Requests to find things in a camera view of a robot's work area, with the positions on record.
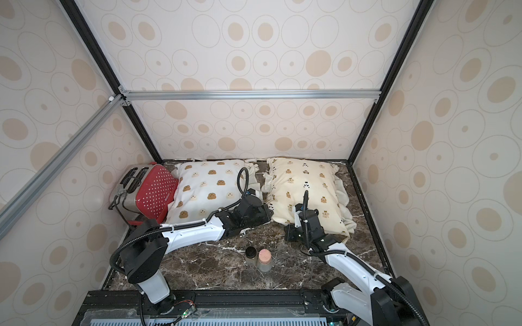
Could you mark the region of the white bear print pillow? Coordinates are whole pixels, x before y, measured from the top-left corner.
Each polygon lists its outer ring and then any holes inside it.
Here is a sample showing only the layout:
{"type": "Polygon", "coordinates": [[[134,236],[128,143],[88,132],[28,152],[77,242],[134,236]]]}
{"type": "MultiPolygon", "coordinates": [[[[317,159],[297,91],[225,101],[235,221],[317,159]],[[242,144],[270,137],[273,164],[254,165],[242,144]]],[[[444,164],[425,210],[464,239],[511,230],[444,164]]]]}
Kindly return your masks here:
{"type": "Polygon", "coordinates": [[[256,163],[221,160],[177,164],[173,173],[179,179],[179,185],[165,222],[194,223],[207,218],[212,211],[238,201],[241,197],[238,186],[245,185],[245,176],[239,175],[242,168],[247,169],[249,186],[259,190],[256,163]]]}

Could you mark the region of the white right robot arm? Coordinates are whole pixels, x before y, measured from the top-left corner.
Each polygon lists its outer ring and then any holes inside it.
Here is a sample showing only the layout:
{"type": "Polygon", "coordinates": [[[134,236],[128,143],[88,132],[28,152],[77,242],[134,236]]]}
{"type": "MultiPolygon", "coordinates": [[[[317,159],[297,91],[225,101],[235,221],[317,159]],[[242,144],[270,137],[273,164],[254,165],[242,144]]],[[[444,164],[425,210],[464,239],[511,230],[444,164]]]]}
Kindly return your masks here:
{"type": "Polygon", "coordinates": [[[299,242],[305,254],[320,259],[349,279],[335,278],[322,286],[326,312],[341,310],[369,325],[428,325],[428,319],[412,285],[404,277],[380,272],[326,234],[319,222],[319,211],[308,208],[309,192],[294,207],[294,225],[285,227],[285,237],[299,242]]]}

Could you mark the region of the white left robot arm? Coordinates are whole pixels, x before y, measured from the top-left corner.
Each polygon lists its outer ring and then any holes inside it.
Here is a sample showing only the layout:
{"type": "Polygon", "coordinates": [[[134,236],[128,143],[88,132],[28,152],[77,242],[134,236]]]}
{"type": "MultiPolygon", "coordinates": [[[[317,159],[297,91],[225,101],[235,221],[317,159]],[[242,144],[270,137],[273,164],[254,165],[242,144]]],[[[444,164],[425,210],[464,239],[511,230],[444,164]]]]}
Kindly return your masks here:
{"type": "Polygon", "coordinates": [[[233,238],[271,220],[272,210],[247,187],[249,180],[247,169],[242,168],[237,175],[239,200],[212,211],[201,221],[191,224],[144,221],[111,254],[111,268],[123,274],[150,303],[166,300],[171,290],[160,271],[165,255],[190,245],[233,238]]]}

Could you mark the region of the black cap shaker bottle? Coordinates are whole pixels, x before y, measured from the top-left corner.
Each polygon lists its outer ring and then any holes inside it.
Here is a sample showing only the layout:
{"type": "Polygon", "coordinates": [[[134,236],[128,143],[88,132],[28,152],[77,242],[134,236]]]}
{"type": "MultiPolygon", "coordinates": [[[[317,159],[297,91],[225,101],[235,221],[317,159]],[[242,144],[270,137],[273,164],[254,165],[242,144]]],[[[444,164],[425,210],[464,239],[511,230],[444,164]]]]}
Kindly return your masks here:
{"type": "Polygon", "coordinates": [[[257,265],[257,261],[258,261],[258,251],[255,247],[253,246],[249,246],[246,250],[245,250],[245,259],[246,259],[246,264],[249,265],[249,266],[255,266],[257,265]]]}

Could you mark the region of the pink cap shaker bottle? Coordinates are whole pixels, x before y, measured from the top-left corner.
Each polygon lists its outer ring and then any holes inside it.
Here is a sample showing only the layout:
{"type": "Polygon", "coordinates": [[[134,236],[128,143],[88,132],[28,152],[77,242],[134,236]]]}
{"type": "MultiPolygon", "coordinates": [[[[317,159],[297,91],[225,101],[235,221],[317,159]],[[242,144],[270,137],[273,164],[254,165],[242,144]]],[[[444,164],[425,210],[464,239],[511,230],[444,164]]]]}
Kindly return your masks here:
{"type": "Polygon", "coordinates": [[[273,267],[273,258],[271,252],[267,249],[262,249],[258,253],[257,269],[261,272],[268,272],[273,267]]]}

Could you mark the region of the red polka dot toaster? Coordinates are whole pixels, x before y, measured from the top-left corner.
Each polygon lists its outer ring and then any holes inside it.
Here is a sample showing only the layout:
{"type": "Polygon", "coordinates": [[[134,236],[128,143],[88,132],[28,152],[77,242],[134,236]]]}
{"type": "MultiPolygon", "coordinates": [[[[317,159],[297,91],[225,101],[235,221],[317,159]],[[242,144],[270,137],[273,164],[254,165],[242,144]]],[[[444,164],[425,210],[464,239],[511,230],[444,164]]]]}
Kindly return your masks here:
{"type": "Polygon", "coordinates": [[[135,164],[116,183],[109,210],[115,210],[131,226],[147,219],[159,224],[167,218],[179,179],[161,164],[135,164]]]}

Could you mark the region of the silver aluminium back bar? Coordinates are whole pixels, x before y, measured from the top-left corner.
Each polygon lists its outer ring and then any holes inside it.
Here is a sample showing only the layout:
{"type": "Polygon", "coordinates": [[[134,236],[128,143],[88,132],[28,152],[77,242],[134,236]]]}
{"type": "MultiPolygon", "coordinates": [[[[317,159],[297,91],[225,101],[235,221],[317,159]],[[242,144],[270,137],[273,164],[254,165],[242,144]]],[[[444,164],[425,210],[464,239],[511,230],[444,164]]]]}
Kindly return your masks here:
{"type": "Polygon", "coordinates": [[[296,100],[296,99],[378,99],[376,89],[333,90],[188,90],[136,91],[124,90],[130,101],[222,101],[222,100],[296,100]]]}

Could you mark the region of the silver aluminium bar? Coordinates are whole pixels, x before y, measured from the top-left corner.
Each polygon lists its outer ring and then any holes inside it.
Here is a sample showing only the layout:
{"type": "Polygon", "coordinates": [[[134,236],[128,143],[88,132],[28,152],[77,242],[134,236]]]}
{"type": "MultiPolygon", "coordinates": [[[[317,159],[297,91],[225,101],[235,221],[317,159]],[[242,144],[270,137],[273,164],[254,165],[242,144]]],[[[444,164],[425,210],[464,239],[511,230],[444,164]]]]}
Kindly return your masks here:
{"type": "Polygon", "coordinates": [[[222,100],[296,100],[296,99],[378,99],[376,89],[333,90],[188,90],[136,91],[124,90],[130,101],[222,101],[222,100]]]}
{"type": "Polygon", "coordinates": [[[1,238],[4,238],[42,192],[56,179],[107,118],[123,103],[116,95],[100,108],[76,134],[29,180],[1,210],[1,238]]]}

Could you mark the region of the silver aluminium left bar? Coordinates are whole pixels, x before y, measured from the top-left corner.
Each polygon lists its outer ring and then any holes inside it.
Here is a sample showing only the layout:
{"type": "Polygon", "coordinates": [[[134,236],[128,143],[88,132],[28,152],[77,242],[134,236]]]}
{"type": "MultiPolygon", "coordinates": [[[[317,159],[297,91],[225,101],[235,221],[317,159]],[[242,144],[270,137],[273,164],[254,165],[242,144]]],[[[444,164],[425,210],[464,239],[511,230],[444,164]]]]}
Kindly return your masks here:
{"type": "Polygon", "coordinates": [[[116,95],[100,108],[76,134],[29,180],[1,210],[1,238],[4,238],[42,192],[56,179],[107,118],[123,103],[116,95]]]}

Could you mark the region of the black frame post right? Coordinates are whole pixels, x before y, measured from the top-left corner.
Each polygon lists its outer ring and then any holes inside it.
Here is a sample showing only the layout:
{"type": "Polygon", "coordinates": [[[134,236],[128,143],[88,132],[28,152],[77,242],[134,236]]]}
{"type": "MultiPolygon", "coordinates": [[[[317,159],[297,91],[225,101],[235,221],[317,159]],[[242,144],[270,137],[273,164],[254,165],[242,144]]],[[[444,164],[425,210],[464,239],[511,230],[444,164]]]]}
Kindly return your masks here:
{"type": "Polygon", "coordinates": [[[363,145],[368,138],[369,133],[372,130],[372,127],[381,111],[386,99],[388,98],[390,91],[400,73],[406,58],[408,57],[413,44],[425,22],[426,17],[429,15],[434,0],[421,0],[414,12],[412,20],[410,21],[405,35],[402,38],[402,41],[398,47],[398,51],[391,62],[390,68],[386,74],[385,79],[383,80],[383,84],[380,88],[380,96],[377,101],[372,105],[371,110],[369,111],[368,117],[366,118],[362,130],[360,131],[356,143],[352,149],[352,153],[350,154],[347,165],[348,167],[353,167],[355,164],[363,145]]]}

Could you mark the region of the black frame post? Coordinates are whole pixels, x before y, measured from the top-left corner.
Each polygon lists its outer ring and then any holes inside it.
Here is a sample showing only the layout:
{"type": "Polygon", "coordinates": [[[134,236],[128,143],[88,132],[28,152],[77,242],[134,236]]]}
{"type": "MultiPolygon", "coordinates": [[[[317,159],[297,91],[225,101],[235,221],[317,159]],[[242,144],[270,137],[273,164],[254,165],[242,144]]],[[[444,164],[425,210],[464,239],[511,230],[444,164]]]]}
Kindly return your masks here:
{"type": "Polygon", "coordinates": [[[148,131],[145,129],[145,126],[137,114],[137,111],[133,107],[130,100],[126,98],[126,95],[124,95],[124,88],[116,76],[105,53],[100,47],[95,35],[91,31],[91,28],[88,26],[86,19],[80,12],[80,7],[75,1],[61,0],[59,3],[61,4],[74,29],[82,39],[82,42],[89,51],[91,57],[94,59],[96,65],[98,66],[100,72],[102,73],[113,93],[115,95],[120,95],[123,98],[123,110],[125,111],[127,118],[130,120],[142,143],[145,145],[149,155],[151,155],[152,160],[156,163],[163,163],[164,160],[157,150],[156,145],[153,143],[148,131]]]}
{"type": "Polygon", "coordinates": [[[350,154],[347,165],[348,167],[353,167],[355,164],[363,145],[368,138],[369,133],[372,130],[372,127],[381,111],[386,99],[388,98],[390,91],[400,73],[406,58],[408,57],[413,44],[425,22],[426,17],[429,15],[434,0],[421,0],[414,12],[412,20],[410,21],[405,35],[402,38],[402,41],[398,47],[398,51],[391,62],[390,68],[386,74],[385,79],[383,80],[383,84],[380,88],[380,96],[377,101],[372,105],[371,110],[369,111],[368,117],[366,118],[362,130],[360,131],[356,143],[352,149],[352,153],[350,154]]]}

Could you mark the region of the black frame post left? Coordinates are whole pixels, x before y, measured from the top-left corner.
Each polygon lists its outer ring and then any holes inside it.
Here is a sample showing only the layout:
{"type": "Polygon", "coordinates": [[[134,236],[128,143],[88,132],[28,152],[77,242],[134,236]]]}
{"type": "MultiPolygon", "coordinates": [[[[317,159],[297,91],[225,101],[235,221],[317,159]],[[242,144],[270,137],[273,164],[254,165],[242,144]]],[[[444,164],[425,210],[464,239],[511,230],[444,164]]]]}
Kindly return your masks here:
{"type": "Polygon", "coordinates": [[[96,65],[98,66],[100,72],[102,73],[113,93],[115,95],[120,95],[123,98],[123,110],[125,111],[127,118],[130,120],[142,143],[145,145],[149,155],[151,155],[152,160],[156,163],[163,163],[164,160],[157,150],[156,145],[153,143],[148,131],[145,129],[145,126],[137,114],[137,111],[133,107],[130,100],[126,98],[126,95],[124,95],[124,88],[116,76],[105,53],[100,47],[95,35],[91,31],[91,28],[88,26],[86,19],[80,12],[80,7],[75,1],[61,0],[59,3],[61,4],[74,29],[82,39],[82,42],[89,51],[91,57],[94,59],[96,65]]]}

